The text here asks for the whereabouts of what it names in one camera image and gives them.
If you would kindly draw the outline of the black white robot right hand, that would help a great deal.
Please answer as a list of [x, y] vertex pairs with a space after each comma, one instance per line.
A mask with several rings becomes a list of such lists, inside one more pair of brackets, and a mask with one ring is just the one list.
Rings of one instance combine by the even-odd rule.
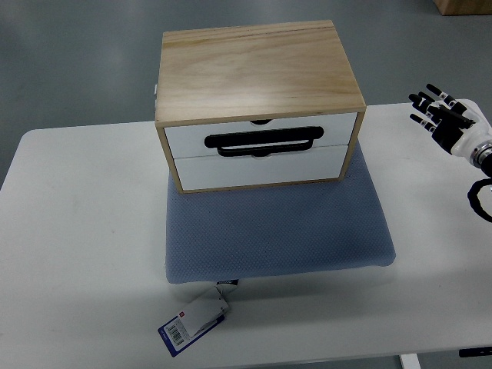
[[487, 119], [438, 87], [428, 84], [430, 97], [420, 91], [409, 95], [412, 107], [419, 114], [410, 118], [430, 132], [433, 140], [448, 154], [466, 158], [485, 141], [491, 141], [491, 127]]

